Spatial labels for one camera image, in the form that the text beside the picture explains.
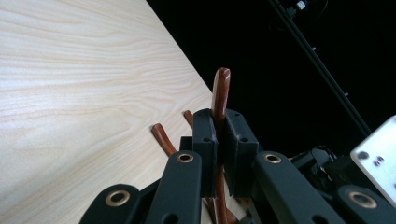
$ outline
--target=white metal plate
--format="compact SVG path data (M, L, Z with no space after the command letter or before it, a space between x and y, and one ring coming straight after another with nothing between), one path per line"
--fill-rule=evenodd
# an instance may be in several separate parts
M396 208L396 115L355 147L350 157Z

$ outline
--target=black background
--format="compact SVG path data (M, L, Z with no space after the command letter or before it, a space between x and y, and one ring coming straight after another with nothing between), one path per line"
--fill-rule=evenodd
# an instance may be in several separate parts
M267 1L148 3L210 90L218 68L231 69L227 107L265 149L347 154L365 138ZM313 0L293 19L372 131L396 114L394 5Z

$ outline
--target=black plastic part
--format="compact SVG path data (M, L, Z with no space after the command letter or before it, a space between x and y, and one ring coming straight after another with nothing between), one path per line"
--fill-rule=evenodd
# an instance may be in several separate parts
M371 189L376 194L381 195L376 186L349 156L338 157L337 160L329 162L323 167L337 187L356 185Z
M366 224L394 224L396 223L396 209L384 198L373 191L356 185L344 185L337 190L337 202L345 211L346 219L353 223ZM370 208L370 200L375 201L375 206Z
M227 109L225 125L225 179L231 195L249 197L254 177L251 169L260 144L239 112Z
M253 170L279 223L345 223L284 155L259 152Z
M110 205L106 200L112 199ZM79 224L130 224L136 223L135 215L139 211L140 193L133 186L118 184L104 189L93 200Z
M160 180L161 179L158 179L144 189L140 190L140 203L137 212L134 214L134 220L136 220L134 223L145 223L155 192L157 191L158 185L160 184Z
M202 109L193 114L192 151L202 158L201 197L216 197L216 166L219 142L210 109Z
M182 150L168 159L145 223L201 222L201 157Z

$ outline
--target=light wood surface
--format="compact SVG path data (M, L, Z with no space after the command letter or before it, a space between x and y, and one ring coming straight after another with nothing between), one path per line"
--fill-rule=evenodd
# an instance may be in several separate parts
M78 223L103 189L143 189L167 162L150 126L178 149L211 97L146 1L1 0L0 223Z

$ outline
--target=wooden handle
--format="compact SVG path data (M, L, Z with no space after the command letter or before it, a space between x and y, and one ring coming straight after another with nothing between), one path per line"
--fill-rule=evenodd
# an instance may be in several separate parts
M230 79L230 69L224 67L218 69L213 83L211 107L211 115L215 122L216 130L221 129L221 125L225 120Z
M184 111L183 116L186 119L186 121L190 124L190 127L192 127L194 115L191 113L191 111L190 110Z
M168 135L163 129L161 123L154 124L151 127L151 132L154 135L155 139L157 139L157 142L163 148L163 151L165 151L168 157L174 154L175 152L177 152L175 147L172 145L171 141L169 140Z
M222 139L222 130L224 126L224 120L226 118L227 99L228 91L230 89L231 72L230 69L221 67L216 72L215 80L213 83L213 95L212 95L212 107L211 116L215 124L216 136L219 143ZM225 202L224 192L224 173L223 173L223 155L224 152L218 152L218 171L216 177L216 195L215 210L216 210L216 221L219 224L227 224L227 207Z

